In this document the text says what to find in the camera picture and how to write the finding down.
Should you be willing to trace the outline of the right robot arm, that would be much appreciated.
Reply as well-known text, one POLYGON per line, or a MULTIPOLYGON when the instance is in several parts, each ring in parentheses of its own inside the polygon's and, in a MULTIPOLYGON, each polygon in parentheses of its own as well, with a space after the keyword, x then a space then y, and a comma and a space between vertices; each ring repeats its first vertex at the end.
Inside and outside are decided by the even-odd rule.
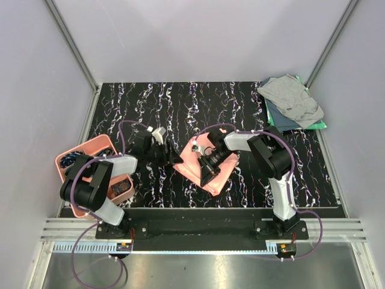
POLYGON ((204 187, 220 174, 220 165, 232 153, 251 152, 257 169, 269 180, 274 202, 272 221, 263 228, 256 228, 256 234, 282 239, 293 234, 300 221, 292 188, 295 161, 292 150, 277 128, 269 126, 256 132, 222 132, 212 127, 208 140, 214 149, 198 157, 200 186, 204 187))

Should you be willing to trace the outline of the green mat under cloths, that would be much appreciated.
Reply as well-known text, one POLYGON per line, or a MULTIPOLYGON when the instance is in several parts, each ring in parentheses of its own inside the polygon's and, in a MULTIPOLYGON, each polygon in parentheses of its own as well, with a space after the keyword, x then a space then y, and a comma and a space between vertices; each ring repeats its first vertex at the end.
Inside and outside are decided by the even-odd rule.
POLYGON ((326 127, 322 108, 297 77, 270 78, 257 91, 265 99, 268 123, 280 132, 326 127))

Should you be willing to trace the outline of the blue patterned item in tray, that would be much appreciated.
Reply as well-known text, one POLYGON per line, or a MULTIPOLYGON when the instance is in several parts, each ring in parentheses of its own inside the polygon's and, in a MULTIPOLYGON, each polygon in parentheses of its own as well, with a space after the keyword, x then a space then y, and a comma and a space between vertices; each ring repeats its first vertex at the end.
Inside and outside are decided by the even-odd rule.
POLYGON ((60 167, 62 169, 65 169, 66 167, 73 165, 75 163, 76 159, 82 154, 83 154, 83 152, 81 152, 81 151, 71 151, 71 152, 65 154, 60 159, 60 162, 59 162, 60 167))

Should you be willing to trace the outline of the brown item in tray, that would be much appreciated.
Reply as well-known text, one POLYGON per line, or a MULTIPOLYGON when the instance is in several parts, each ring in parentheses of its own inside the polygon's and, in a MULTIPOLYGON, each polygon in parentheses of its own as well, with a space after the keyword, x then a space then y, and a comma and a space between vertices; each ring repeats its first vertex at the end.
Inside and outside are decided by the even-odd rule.
POLYGON ((120 196, 121 194, 123 194, 124 192, 130 190, 131 189, 131 183, 129 182, 129 180, 125 179, 123 181, 120 181, 120 182, 113 184, 111 186, 111 189, 112 189, 112 193, 113 193, 114 197, 117 197, 117 196, 120 196))

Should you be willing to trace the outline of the aluminium frame post left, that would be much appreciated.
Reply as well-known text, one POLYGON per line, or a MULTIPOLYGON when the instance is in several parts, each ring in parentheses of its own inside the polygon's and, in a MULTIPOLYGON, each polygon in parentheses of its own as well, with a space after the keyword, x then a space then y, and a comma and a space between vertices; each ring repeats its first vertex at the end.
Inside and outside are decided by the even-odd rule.
POLYGON ((43 0, 46 8, 48 9, 50 15, 52 16, 56 26, 58 27, 60 34, 62 35, 67 47, 69 48, 75 62, 77 63, 80 71, 82 72, 85 80, 88 85, 91 87, 92 91, 96 91, 99 87, 94 76, 92 75, 90 69, 88 68, 78 46, 75 43, 73 36, 69 28, 67 27, 63 16, 61 15, 55 1, 53 0, 43 0))

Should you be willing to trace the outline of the dark blue folded cloth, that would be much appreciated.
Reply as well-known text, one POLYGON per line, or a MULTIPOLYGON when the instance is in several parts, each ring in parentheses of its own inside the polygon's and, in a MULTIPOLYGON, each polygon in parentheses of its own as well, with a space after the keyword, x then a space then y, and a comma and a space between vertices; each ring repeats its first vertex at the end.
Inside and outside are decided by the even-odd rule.
POLYGON ((301 129, 298 123, 282 115, 277 107, 268 99, 265 100, 265 105, 268 113, 268 123, 275 126, 280 132, 301 129))

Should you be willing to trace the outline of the pink satin napkin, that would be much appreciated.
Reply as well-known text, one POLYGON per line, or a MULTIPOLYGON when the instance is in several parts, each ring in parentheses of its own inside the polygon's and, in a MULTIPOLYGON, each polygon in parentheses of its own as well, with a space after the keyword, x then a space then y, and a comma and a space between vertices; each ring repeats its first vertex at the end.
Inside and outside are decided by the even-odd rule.
POLYGON ((239 161, 236 152, 229 149, 225 142, 225 138, 233 134, 234 129, 223 129, 220 125, 212 125, 201 130, 180 153, 183 163, 175 164, 175 170, 212 196, 219 195, 239 161), (230 156, 219 166, 221 172, 204 187, 200 186, 201 169, 198 162, 198 158, 202 155, 192 152, 193 140, 196 140, 198 145, 205 147, 204 155, 209 155, 214 150, 230 151, 230 156))

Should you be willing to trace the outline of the aluminium front rail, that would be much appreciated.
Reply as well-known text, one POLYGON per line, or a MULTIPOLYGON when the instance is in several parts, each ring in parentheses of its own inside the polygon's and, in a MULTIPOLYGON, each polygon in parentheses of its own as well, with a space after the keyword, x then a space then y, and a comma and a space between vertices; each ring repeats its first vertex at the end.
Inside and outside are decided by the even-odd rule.
MULTIPOLYGON (((357 219, 304 219, 309 239, 307 241, 294 241, 297 243, 309 242, 315 244, 318 240, 323 242, 364 242, 366 240, 362 225, 357 219)), ((50 218, 47 219, 40 241, 74 241, 81 233, 84 233, 85 241, 133 241, 133 237, 127 240, 118 239, 97 239, 96 229, 92 221, 76 220, 70 218, 50 218)))

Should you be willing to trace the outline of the aluminium frame post right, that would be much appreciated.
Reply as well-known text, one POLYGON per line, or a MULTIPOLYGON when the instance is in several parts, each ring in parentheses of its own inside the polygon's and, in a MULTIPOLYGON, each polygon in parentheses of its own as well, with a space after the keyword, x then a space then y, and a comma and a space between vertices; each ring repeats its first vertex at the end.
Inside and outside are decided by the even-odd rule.
POLYGON ((356 8, 360 4, 360 0, 349 0, 347 6, 345 7, 341 17, 339 18, 332 34, 330 35, 324 49, 322 50, 314 68, 312 69, 307 82, 306 87, 311 88, 312 84, 315 82, 316 77, 323 68, 325 62, 328 59, 328 56, 332 52, 334 46, 342 35, 344 29, 346 28, 348 22, 350 21, 352 15, 354 14, 356 8))

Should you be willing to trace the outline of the grey cloth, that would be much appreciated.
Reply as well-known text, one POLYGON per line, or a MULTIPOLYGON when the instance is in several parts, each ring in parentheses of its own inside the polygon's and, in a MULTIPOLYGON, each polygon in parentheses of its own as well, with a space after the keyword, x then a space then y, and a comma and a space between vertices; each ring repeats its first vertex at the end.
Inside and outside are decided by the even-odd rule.
POLYGON ((324 117, 322 108, 294 76, 286 74, 279 78, 270 78, 257 91, 271 101, 282 115, 298 123, 303 129, 324 117))

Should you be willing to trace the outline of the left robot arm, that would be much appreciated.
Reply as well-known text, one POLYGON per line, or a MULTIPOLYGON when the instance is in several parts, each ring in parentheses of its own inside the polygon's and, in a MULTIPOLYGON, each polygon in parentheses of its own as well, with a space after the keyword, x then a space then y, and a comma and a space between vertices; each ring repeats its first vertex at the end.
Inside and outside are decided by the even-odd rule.
POLYGON ((116 238, 124 238, 130 230, 129 214, 108 198, 109 183, 120 175, 132 175, 145 164, 160 167, 182 164, 183 159, 169 140, 157 140, 145 132, 129 145, 129 153, 107 157, 82 154, 77 157, 60 188, 60 198, 109 226, 116 238))

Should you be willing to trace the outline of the pink compartment tray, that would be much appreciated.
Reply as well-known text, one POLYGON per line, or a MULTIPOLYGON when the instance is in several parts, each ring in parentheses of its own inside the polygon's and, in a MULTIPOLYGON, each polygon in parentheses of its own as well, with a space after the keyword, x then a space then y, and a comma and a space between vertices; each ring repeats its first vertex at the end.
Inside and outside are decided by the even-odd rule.
MULTIPOLYGON (((64 189, 60 191, 63 200, 70 202, 70 190, 73 180, 78 173, 78 169, 80 169, 84 163, 91 160, 91 158, 97 158, 97 153, 105 148, 112 148, 115 152, 114 155, 117 154, 117 150, 110 137, 106 134, 102 134, 63 152, 56 157, 55 164, 61 181, 64 184, 64 189), (59 164, 60 159, 71 151, 81 151, 83 154, 76 159, 73 165, 62 169, 59 164)), ((75 201, 80 201, 80 203, 77 204, 76 208, 74 208, 73 205, 70 205, 70 208, 75 217, 92 220, 93 217, 85 211, 85 205, 100 205, 106 199, 109 199, 115 205, 120 205, 131 198, 134 193, 134 184, 128 174, 118 175, 116 172, 112 171, 110 166, 102 164, 100 161, 94 162, 88 165, 76 182, 73 198, 75 201), (114 197, 111 186, 125 179, 129 180, 131 183, 131 189, 120 196, 114 197)))

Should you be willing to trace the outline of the aluminium frame post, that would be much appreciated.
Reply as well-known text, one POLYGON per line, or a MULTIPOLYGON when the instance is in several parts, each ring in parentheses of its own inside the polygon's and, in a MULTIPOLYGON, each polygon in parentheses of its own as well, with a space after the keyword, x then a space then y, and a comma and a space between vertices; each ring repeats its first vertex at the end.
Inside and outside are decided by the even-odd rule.
POLYGON ((67 27, 63 16, 61 15, 55 1, 53 0, 43 0, 46 8, 48 9, 50 15, 52 16, 56 26, 58 27, 60 34, 62 35, 67 47, 69 48, 75 62, 77 63, 80 71, 82 72, 85 80, 88 85, 91 87, 92 91, 96 91, 99 87, 94 76, 92 75, 90 69, 88 68, 78 46, 75 43, 73 36, 69 28, 67 27))
POLYGON ((312 69, 307 82, 306 87, 311 88, 312 84, 315 82, 316 77, 323 68, 325 62, 328 59, 328 56, 332 52, 334 46, 342 35, 344 29, 346 28, 348 22, 350 21, 352 15, 354 14, 356 8, 360 4, 360 0, 349 0, 347 6, 345 7, 341 17, 339 18, 332 34, 330 35, 324 49, 322 50, 314 68, 312 69))

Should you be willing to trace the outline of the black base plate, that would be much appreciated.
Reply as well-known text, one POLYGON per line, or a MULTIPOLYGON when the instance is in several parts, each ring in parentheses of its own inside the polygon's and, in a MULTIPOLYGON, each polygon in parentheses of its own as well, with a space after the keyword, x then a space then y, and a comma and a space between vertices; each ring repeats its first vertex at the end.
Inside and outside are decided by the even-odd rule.
POLYGON ((307 241, 309 233, 305 221, 299 221, 288 237, 261 237, 256 228, 263 228, 273 219, 268 208, 130 208, 129 231, 119 234, 107 225, 96 229, 97 239, 127 240, 150 244, 205 244, 250 248, 262 241, 307 241))

